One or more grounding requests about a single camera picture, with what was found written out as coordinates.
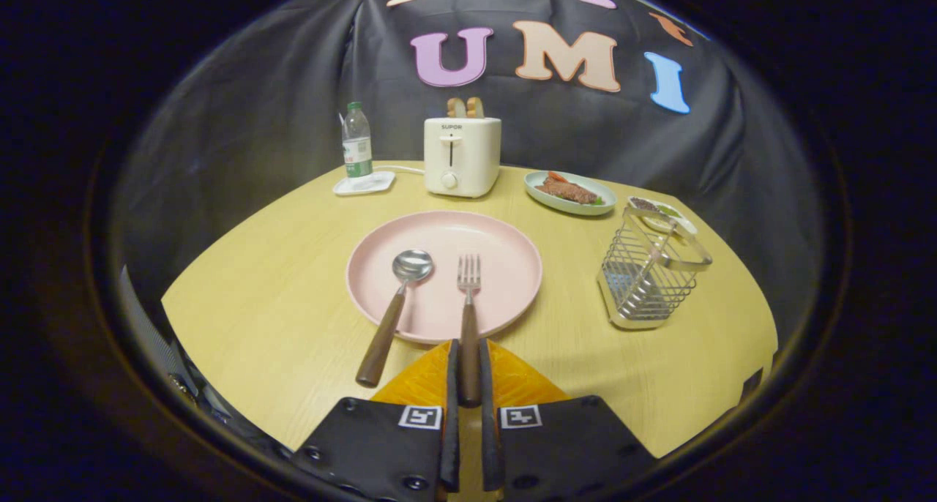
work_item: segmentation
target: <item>bottle label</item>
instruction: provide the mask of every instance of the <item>bottle label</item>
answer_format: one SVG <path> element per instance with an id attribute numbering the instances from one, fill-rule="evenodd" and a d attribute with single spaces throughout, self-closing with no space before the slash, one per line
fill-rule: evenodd
<path id="1" fill-rule="evenodd" d="M 370 175 L 371 138 L 355 138 L 342 142 L 345 149 L 345 170 L 351 178 Z"/>

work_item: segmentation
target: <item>metal utensil holder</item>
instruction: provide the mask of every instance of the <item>metal utensil holder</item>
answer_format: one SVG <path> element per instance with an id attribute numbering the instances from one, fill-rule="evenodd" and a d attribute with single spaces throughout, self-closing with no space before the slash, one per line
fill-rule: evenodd
<path id="1" fill-rule="evenodd" d="M 670 216 L 626 206 L 622 217 L 597 277 L 599 288 L 613 324 L 655 329 L 696 288 L 696 273 L 709 268 L 712 257 Z M 666 222 L 670 232 L 647 228 L 638 221 L 641 218 Z M 699 259 L 683 259 L 675 243 L 685 255 L 694 252 Z"/>

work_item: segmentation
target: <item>toaster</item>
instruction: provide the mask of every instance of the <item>toaster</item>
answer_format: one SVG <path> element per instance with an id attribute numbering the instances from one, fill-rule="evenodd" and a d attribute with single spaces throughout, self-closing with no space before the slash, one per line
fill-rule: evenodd
<path id="1" fill-rule="evenodd" d="M 422 128 L 426 190 L 477 198 L 501 170 L 501 119 L 431 118 Z"/>

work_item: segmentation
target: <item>pink plate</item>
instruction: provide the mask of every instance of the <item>pink plate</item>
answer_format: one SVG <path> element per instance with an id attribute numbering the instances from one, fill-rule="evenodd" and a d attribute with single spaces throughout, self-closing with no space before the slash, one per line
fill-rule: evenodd
<path id="1" fill-rule="evenodd" d="M 355 248 L 345 275 L 355 306 L 374 324 L 400 282 L 391 271 L 394 257 L 418 249 L 433 258 L 433 272 L 407 288 L 397 335 L 415 342 L 459 338 L 465 294 L 455 285 L 459 255 L 482 259 L 482 288 L 475 292 L 479 335 L 504 329 L 530 306 L 540 289 L 540 252 L 515 226 L 464 211 L 407 215 L 372 231 Z"/>

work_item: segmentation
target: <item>wooden table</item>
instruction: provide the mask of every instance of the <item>wooden table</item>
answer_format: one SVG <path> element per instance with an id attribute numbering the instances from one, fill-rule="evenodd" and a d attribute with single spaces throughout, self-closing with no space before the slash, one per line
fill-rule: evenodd
<path id="1" fill-rule="evenodd" d="M 545 273 L 529 311 L 492 339 L 573 397 L 602 396 L 653 455 L 673 451 L 737 405 L 742 383 L 758 369 L 767 377 L 777 350 L 769 306 L 739 258 L 695 213 L 672 196 L 603 182 L 619 196 L 616 210 L 576 217 L 530 198 L 523 182 L 528 172 L 502 166 L 495 187 L 479 199 L 429 195 L 422 176 L 406 172 L 397 172 L 381 194 L 339 198 L 332 186 L 345 175 L 342 166 L 218 239 L 168 289 L 163 306 L 211 385 L 295 449 L 338 399 L 374 393 L 354 381 L 376 328 L 345 286 L 358 241 L 408 213 L 475 211 L 529 236 Z M 654 331 L 613 328 L 595 282 L 629 195 L 682 211 L 714 259 L 689 298 Z M 381 386 L 426 349 L 395 341 Z M 460 415 L 466 500 L 481 499 L 477 412 Z"/>

